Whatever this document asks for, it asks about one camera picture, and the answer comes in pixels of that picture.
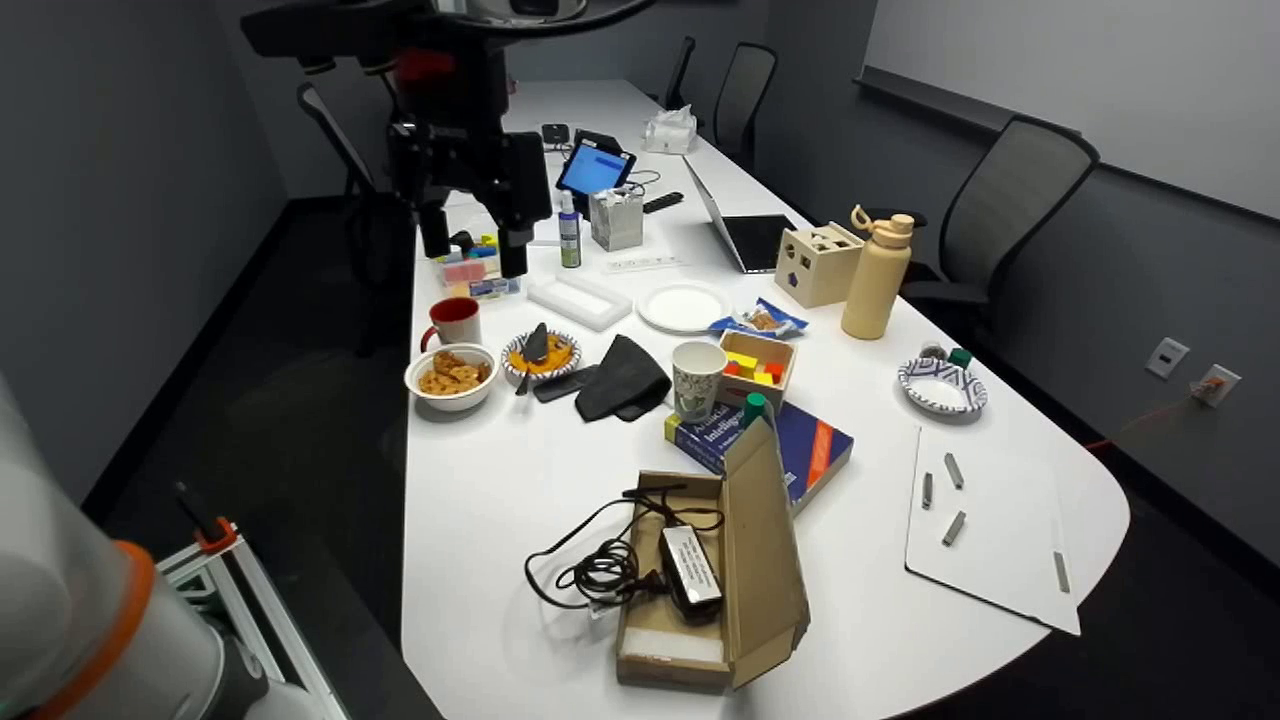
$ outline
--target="laptop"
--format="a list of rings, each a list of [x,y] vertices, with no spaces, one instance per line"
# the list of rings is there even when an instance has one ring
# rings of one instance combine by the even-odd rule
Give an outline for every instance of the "laptop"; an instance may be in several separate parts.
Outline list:
[[[796,223],[790,215],[723,215],[711,186],[705,184],[705,177],[697,177],[687,154],[680,154],[680,158],[683,158],[697,192],[705,194],[711,227],[723,238],[733,265],[741,273],[778,266],[778,244],[780,244],[785,227],[796,227]]]

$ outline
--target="white table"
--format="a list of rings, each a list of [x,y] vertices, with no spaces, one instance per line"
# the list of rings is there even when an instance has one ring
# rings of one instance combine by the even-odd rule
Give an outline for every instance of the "white table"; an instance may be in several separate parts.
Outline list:
[[[521,83],[508,129],[567,119],[616,132],[640,149],[657,106],[629,83]],[[765,184],[702,142],[693,164],[709,177],[723,213],[794,213]],[[801,307],[772,277],[733,273],[711,238],[705,207],[680,158],[640,154],[657,166],[657,192],[680,186],[683,205],[649,221],[646,249],[600,251],[586,238],[591,279],[638,302],[666,282],[709,282],[729,307],[768,294],[814,318],[796,338],[794,400],[858,436],[843,470],[796,514],[814,627],[796,654],[729,694],[622,689],[613,680],[616,616],[544,607],[521,576],[527,551],[547,547],[596,502],[638,485],[640,466],[702,470],[660,438],[666,409],[638,425],[580,425],[571,400],[517,400],[508,383],[474,416],[407,416],[406,458],[406,661],[445,715],[894,715],[959,690],[1050,633],[966,600],[904,571],[904,520],[918,431],[941,431],[957,446],[1046,446],[1057,476],[1066,555],[1085,600],[1115,558],[1128,502],[1115,481],[1046,418],[1026,394],[977,364],[990,411],[968,427],[918,416],[895,390],[895,366],[924,342],[947,342],[918,307],[895,302],[885,338],[847,338],[840,302]],[[462,201],[454,227],[494,227]],[[527,279],[557,277],[557,227],[544,223],[527,251]],[[417,260],[414,328],[441,294],[430,260]],[[560,318],[523,294],[484,301],[484,342],[499,353],[537,318],[571,333],[600,361],[616,333],[640,338],[660,364],[678,337],[640,316],[609,333]]]

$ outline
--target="colorful book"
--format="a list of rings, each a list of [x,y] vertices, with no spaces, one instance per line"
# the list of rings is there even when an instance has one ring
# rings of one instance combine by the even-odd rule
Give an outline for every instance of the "colorful book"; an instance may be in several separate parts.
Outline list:
[[[741,409],[718,409],[702,425],[680,425],[672,438],[697,463],[723,476],[723,451],[745,431],[741,416]],[[780,436],[790,502],[801,510],[840,470],[852,451],[852,436],[796,405],[780,405],[768,418]]]

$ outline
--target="wall outlet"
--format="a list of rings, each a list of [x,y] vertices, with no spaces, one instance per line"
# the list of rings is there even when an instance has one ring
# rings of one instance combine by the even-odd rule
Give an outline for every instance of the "wall outlet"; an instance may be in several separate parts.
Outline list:
[[[1147,371],[1169,380],[1177,371],[1177,364],[1187,355],[1193,349],[1177,337],[1165,337],[1154,355],[1147,355]]]
[[[1235,383],[1242,383],[1242,371],[1223,364],[1209,364],[1209,371],[1187,390],[1209,409],[1223,409]]]

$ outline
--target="cup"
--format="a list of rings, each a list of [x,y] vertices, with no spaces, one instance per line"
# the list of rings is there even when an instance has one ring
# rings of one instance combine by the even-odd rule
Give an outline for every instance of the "cup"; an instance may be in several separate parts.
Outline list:
[[[672,383],[678,383],[678,416],[697,425],[718,411],[723,349],[709,338],[678,342],[672,353]]]
[[[441,342],[479,342],[479,302],[474,294],[445,294],[430,316],[431,328],[419,337],[419,353],[430,353],[431,337]]]

